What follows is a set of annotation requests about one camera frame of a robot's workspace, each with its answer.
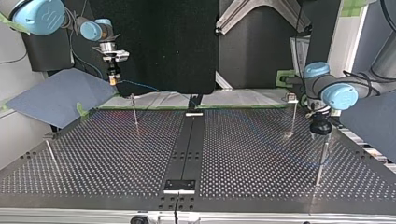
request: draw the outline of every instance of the green tape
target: green tape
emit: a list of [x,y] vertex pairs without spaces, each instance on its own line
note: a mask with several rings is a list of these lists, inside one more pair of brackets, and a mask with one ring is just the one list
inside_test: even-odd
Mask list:
[[77,112],[81,116],[81,120],[87,119],[88,116],[90,115],[89,111],[86,111],[86,110],[84,110],[84,108],[82,108],[82,104],[80,102],[77,102],[76,108],[77,108]]
[[29,30],[27,30],[24,26],[17,24],[16,22],[9,21],[3,14],[0,13],[0,22],[4,23],[5,25],[11,27],[12,29],[23,32],[26,34],[30,34]]
[[0,107],[0,111],[6,111],[6,110],[9,110],[9,108],[8,108],[8,106],[7,106],[6,104],[3,104],[3,105]]
[[361,9],[367,5],[367,0],[344,0],[341,17],[359,17]]
[[294,70],[279,70],[276,74],[276,86],[283,88],[292,88],[292,84],[286,84],[286,82],[281,81],[282,77],[295,77],[296,72]]

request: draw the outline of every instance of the vertical post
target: vertical post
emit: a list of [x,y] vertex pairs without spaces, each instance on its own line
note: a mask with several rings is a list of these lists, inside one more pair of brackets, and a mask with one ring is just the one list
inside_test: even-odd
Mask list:
[[322,148],[322,153],[320,156],[320,164],[319,164],[319,170],[318,170],[318,176],[317,176],[317,183],[316,186],[320,186],[320,180],[323,174],[323,168],[326,165],[325,163],[327,162],[327,159],[329,159],[329,145],[330,145],[330,139],[332,138],[332,134],[330,133],[327,138],[324,140],[323,148]]
[[46,144],[47,144],[47,148],[49,149],[50,156],[52,157],[53,160],[56,160],[55,155],[53,154],[53,151],[52,151],[52,147],[50,145],[50,140],[46,139]]

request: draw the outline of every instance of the metal rod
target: metal rod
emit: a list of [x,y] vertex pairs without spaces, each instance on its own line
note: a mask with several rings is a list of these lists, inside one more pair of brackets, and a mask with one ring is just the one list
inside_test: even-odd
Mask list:
[[322,178],[323,174],[323,168],[326,165],[325,162],[328,159],[328,151],[329,151],[329,145],[330,145],[330,139],[332,138],[332,134],[330,133],[328,137],[324,140],[323,148],[322,148],[322,153],[320,156],[320,164],[319,164],[319,170],[318,170],[318,176],[317,176],[317,183],[316,186],[320,186],[320,180]]
[[296,121],[297,103],[294,104],[293,123],[291,124],[291,132],[294,133],[294,123]]
[[49,149],[49,154],[50,154],[50,156],[52,157],[53,160],[56,160],[56,159],[55,159],[55,155],[53,154],[53,151],[52,151],[52,147],[51,147],[51,145],[50,145],[50,141],[49,141],[49,140],[46,140],[46,144],[47,144],[47,148]]
[[131,95],[131,100],[132,100],[132,107],[134,109],[134,124],[138,125],[139,123],[137,122],[137,115],[136,115],[136,108],[135,108],[135,101],[134,101],[134,94],[133,93]]

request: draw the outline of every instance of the white wall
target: white wall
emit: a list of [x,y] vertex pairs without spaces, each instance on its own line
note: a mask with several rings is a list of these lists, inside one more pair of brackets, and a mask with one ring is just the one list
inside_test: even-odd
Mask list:
[[329,55],[329,65],[335,77],[343,77],[343,70],[352,71],[366,13],[367,7],[364,7],[359,17],[338,18]]
[[[32,72],[28,57],[17,63],[26,52],[21,34],[12,31],[0,22],[0,103],[29,90],[44,80],[43,73]],[[0,111],[0,169],[17,159],[21,154],[37,146],[50,126],[27,118],[15,111]]]

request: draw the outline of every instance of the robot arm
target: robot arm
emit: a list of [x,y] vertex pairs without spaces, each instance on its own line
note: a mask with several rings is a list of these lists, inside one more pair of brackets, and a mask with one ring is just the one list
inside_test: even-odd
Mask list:
[[88,40],[99,42],[99,47],[95,49],[104,55],[103,59],[109,65],[110,84],[116,85],[120,80],[117,63],[126,61],[129,52],[117,50],[115,40],[118,36],[114,35],[110,20],[90,21],[83,17],[67,17],[61,0],[0,0],[0,12],[34,35],[50,35],[63,27],[73,29]]
[[379,52],[371,68],[346,77],[330,75],[326,63],[311,63],[304,71],[308,108],[312,111],[311,132],[328,134],[332,130],[327,121],[330,108],[346,110],[360,98],[396,91],[396,33],[392,33]]

